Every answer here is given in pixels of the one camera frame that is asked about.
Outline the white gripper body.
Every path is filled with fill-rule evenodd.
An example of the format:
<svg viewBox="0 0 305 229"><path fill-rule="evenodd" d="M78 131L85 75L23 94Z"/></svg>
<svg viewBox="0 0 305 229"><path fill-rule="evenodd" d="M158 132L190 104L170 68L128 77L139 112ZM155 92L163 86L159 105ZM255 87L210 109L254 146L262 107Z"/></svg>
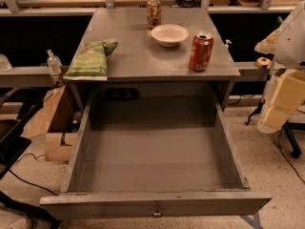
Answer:
<svg viewBox="0 0 305 229"><path fill-rule="evenodd" d="M255 45L254 50L263 54L274 54L277 33L278 30L274 30L273 32L271 32L266 38L264 38Z"/></svg>

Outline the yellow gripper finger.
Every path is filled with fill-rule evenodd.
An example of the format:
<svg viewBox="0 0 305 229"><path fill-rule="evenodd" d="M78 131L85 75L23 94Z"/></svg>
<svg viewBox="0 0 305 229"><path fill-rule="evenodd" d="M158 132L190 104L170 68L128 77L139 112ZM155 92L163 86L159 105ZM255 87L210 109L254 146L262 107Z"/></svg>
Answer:
<svg viewBox="0 0 305 229"><path fill-rule="evenodd" d="M286 111L295 111L305 101L305 72L290 70L282 74L275 88L272 105Z"/></svg>
<svg viewBox="0 0 305 229"><path fill-rule="evenodd" d="M262 125L268 128L279 130L289 119L292 111L279 107L269 107L262 118Z"/></svg>

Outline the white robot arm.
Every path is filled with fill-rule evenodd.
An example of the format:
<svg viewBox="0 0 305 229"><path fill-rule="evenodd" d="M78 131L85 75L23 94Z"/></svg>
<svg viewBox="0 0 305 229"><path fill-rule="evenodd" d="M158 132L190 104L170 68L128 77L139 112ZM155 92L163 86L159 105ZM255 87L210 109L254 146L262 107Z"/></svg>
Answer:
<svg viewBox="0 0 305 229"><path fill-rule="evenodd" d="M257 123L261 133L282 128L290 115L305 101L305 1L301 1L280 27L258 43L257 52L270 52L274 62L286 68L281 76L267 81Z"/></svg>

